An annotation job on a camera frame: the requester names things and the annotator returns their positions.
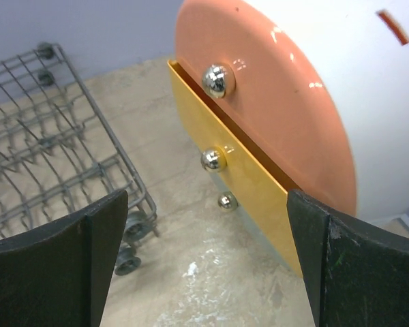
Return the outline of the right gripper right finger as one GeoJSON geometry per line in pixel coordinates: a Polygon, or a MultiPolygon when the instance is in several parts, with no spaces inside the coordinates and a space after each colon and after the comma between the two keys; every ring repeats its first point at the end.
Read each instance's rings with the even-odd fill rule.
{"type": "Polygon", "coordinates": [[[316,326],[409,326],[409,238],[296,189],[287,211],[316,326]]]}

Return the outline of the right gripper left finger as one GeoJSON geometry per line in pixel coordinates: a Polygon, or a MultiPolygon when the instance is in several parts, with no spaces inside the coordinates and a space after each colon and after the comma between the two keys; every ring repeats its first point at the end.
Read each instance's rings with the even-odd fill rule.
{"type": "Polygon", "coordinates": [[[0,326],[99,326],[127,217],[114,191],[0,240],[0,326]]]}

